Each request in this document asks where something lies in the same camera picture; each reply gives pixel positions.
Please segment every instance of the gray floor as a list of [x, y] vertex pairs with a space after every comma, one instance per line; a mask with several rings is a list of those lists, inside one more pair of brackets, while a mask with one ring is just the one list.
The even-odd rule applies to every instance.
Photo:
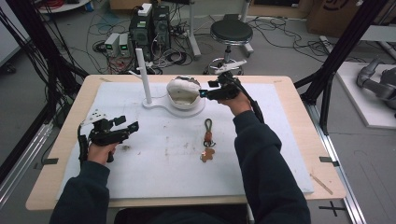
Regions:
[[[97, 40], [106, 39], [105, 35], [87, 35], [89, 27], [91, 33], [100, 29], [97, 23], [108, 22], [120, 26], [114, 28], [114, 32], [122, 31], [128, 27], [128, 14], [114, 14], [108, 10], [106, 4], [92, 13], [77, 9], [56, 16], [62, 34], [68, 46], [72, 47], [72, 54], [90, 74], [98, 74], [92, 61], [82, 50], [87, 50], [101, 65], [106, 67], [106, 60], [100, 54], [92, 52], [92, 44]], [[196, 27], [205, 24], [198, 34], [207, 34], [210, 18], [197, 19]], [[317, 35], [308, 34], [305, 30], [304, 21], [286, 21], [286, 29], [301, 36], [300, 45], [306, 45], [308, 41], [318, 41]], [[198, 45], [203, 53], [199, 61], [194, 61], [188, 66], [172, 66], [163, 69], [165, 74], [176, 75], [200, 75], [205, 66], [222, 56], [224, 46], [215, 42], [208, 35], [197, 36]], [[255, 52], [247, 59], [244, 67], [246, 75], [288, 76], [297, 81], [316, 72], [326, 59], [326, 56], [316, 56], [310, 49], [299, 49], [318, 60], [305, 56], [292, 48], [280, 48], [269, 42], [283, 47], [291, 47], [293, 37], [286, 36], [281, 30], [263, 31], [263, 35], [255, 31], [251, 46]], [[393, 61], [382, 49], [374, 43], [361, 42], [350, 54], [349, 61], [356, 62], [352, 57], [369, 62], [375, 55], [380, 55], [386, 62]], [[241, 49], [233, 49], [233, 58], [241, 60], [246, 54]], [[8, 153], [15, 147], [27, 127], [31, 124], [38, 112], [44, 105], [44, 84], [35, 74], [32, 65], [22, 54], [17, 54], [12, 63], [17, 67], [16, 74], [9, 75], [4, 72], [0, 76], [0, 162], [3, 162]], [[39, 170], [34, 169], [39, 162], [44, 150], [50, 145], [56, 133], [55, 129], [48, 143], [43, 146], [41, 152], [27, 171], [20, 184], [15, 188], [7, 200], [6, 205], [0, 210], [1, 223], [46, 223], [50, 218], [50, 211], [31, 212], [27, 211], [24, 204], [39, 175]], [[396, 180], [394, 167], [396, 167], [396, 138], [395, 131], [366, 128], [359, 117], [355, 107], [347, 97], [337, 78], [334, 79], [332, 100], [329, 114], [329, 132], [332, 142], [337, 150], [347, 178], [355, 192], [358, 203], [367, 223], [396, 223]], [[336, 207], [344, 207], [341, 201], [334, 201]], [[313, 223], [350, 223], [347, 213], [342, 210], [334, 213], [329, 209], [319, 209], [320, 206], [331, 206], [329, 201], [311, 201], [309, 207], [312, 213]], [[108, 222], [117, 209], [109, 209]]]

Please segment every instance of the white vertical pole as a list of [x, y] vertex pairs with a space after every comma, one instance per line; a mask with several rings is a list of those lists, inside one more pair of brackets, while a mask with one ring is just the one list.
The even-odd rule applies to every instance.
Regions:
[[139, 67], [137, 67], [137, 70], [140, 71], [140, 75], [142, 77], [143, 88], [145, 89], [145, 94], [146, 94], [146, 101], [148, 104], [151, 104], [152, 100], [151, 100], [151, 93], [149, 91], [149, 77], [146, 71], [145, 59], [143, 58], [143, 50], [136, 49], [136, 56], [137, 56], [137, 61], [139, 63]]

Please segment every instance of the black sleeve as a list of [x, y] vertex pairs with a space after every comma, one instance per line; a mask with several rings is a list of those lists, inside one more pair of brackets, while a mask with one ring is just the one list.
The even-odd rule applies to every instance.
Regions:
[[280, 154], [277, 135], [252, 111], [233, 122], [235, 150], [256, 223], [310, 223], [306, 199]]
[[84, 161], [79, 175], [67, 181], [49, 223], [106, 223], [109, 174], [105, 166]]

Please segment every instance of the black pole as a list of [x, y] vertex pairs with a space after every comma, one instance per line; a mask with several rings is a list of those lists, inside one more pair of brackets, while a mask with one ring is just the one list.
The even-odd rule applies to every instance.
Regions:
[[311, 105], [316, 103], [316, 100], [324, 91], [319, 124], [325, 134], [328, 134], [327, 117], [329, 115], [332, 79], [387, 2], [388, 0], [364, 1], [321, 68], [315, 74], [294, 84], [296, 88], [299, 88], [311, 81], [308, 90], [301, 95], [303, 101]]

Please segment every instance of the round stool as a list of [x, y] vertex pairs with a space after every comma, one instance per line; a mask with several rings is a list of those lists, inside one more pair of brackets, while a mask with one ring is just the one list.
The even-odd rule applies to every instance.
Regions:
[[[253, 37], [251, 27], [240, 20], [222, 20], [215, 21], [210, 27], [210, 35], [218, 42], [227, 45], [224, 58], [213, 60], [204, 71], [204, 74], [215, 74], [214, 71], [222, 67], [225, 63], [235, 63], [236, 60], [230, 58], [231, 46], [246, 45]], [[239, 70], [238, 75], [243, 75], [242, 66], [235, 67], [233, 70]]]

